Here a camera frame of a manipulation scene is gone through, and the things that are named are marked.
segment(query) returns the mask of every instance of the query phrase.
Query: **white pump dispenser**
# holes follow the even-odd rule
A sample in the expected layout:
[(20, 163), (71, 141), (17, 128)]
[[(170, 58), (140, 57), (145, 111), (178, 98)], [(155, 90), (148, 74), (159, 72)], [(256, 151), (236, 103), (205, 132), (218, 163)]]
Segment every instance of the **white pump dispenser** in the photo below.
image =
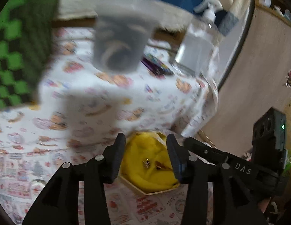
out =
[(204, 0), (194, 8), (196, 13), (205, 11), (202, 17), (193, 17), (176, 54), (173, 67), (179, 73), (187, 76), (207, 74), (210, 60), (218, 55), (215, 41), (219, 30), (214, 21), (215, 13), (222, 9), (223, 6), (219, 0)]

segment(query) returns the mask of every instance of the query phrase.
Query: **brown wooden panel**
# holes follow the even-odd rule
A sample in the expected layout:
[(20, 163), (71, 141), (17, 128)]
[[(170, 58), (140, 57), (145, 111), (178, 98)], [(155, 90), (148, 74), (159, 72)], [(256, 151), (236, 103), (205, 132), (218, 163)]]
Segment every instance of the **brown wooden panel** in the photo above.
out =
[(244, 46), (219, 92), (216, 115), (203, 128), (221, 150), (241, 156), (250, 149), (253, 124), (270, 107), (283, 111), (291, 95), (291, 27), (255, 9)]

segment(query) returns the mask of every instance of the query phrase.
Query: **silver screw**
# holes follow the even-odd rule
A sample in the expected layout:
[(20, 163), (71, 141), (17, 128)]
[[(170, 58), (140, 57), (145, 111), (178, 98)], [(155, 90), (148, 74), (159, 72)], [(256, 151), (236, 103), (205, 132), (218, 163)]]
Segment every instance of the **silver screw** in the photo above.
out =
[(223, 163), (222, 164), (222, 168), (223, 169), (229, 169), (230, 168), (230, 165), (228, 163)]
[(195, 162), (196, 160), (198, 160), (198, 158), (195, 156), (189, 156), (188, 159), (192, 162)]
[(70, 167), (70, 163), (69, 163), (69, 162), (64, 162), (64, 163), (62, 164), (62, 167), (63, 167), (63, 168), (69, 168), (69, 167)]
[(96, 157), (95, 157), (95, 160), (97, 160), (97, 161), (101, 161), (101, 160), (103, 160), (104, 159), (104, 156), (103, 155), (97, 155)]

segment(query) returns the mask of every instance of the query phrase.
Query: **plastic container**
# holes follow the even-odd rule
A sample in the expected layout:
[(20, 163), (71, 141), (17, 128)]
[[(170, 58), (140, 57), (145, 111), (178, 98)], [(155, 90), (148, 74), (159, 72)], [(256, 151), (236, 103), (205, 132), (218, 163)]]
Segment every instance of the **plastic container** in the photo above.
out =
[(207, 71), (209, 61), (218, 55), (216, 38), (219, 30), (214, 24), (215, 12), (222, 9), (218, 0), (204, 0), (196, 12), (204, 11), (203, 16), (194, 16), (187, 28), (185, 37), (176, 54), (173, 67), (186, 76), (199, 76)]
[(96, 6), (93, 65), (108, 73), (135, 71), (162, 18), (154, 0), (109, 0)]

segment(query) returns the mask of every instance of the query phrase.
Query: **table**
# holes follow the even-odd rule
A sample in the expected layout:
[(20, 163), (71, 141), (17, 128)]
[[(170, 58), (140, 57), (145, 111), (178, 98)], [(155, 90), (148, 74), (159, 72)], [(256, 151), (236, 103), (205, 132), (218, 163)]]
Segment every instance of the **table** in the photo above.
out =
[[(142, 63), (126, 75), (95, 69), (92, 33), (90, 28), (55, 31), (36, 103), (0, 112), (0, 202), (17, 224), (63, 162), (88, 161), (112, 144), (119, 132), (172, 128), (182, 136), (194, 136), (213, 115), (215, 101), (209, 100), (213, 87), (202, 78), (155, 77)], [(150, 43), (169, 47), (166, 42)], [(166, 50), (149, 46), (145, 52), (163, 62), (169, 57)], [(139, 198), (122, 184), (105, 188), (112, 224), (180, 223), (186, 187), (146, 198), (157, 209), (144, 213), (137, 211)], [(80, 197), (80, 224), (82, 202)]]

